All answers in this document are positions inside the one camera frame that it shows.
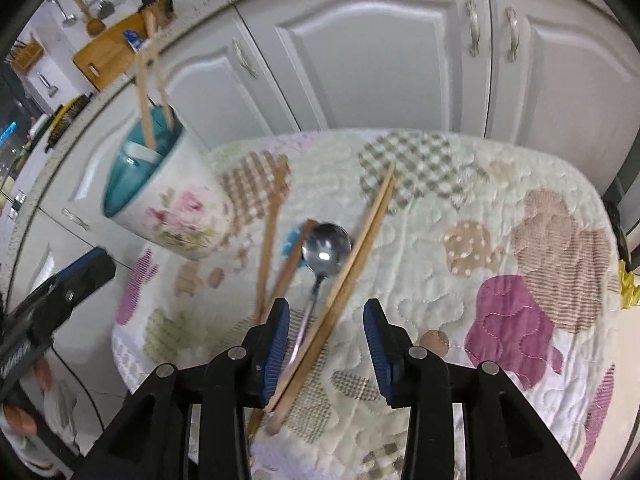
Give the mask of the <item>left hand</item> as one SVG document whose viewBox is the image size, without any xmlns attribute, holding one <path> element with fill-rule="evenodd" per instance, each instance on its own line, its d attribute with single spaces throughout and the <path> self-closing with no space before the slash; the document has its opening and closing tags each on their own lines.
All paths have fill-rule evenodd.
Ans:
<svg viewBox="0 0 640 480">
<path fill-rule="evenodd" d="M 32 366 L 32 374 L 37 379 L 40 391 L 46 393 L 51 390 L 52 387 L 52 373 L 49 362 L 42 356 Z M 4 418 L 9 424 L 9 427 L 21 436 L 30 436 L 37 433 L 37 423 L 32 414 L 23 410 L 17 405 L 3 404 Z"/>
</svg>

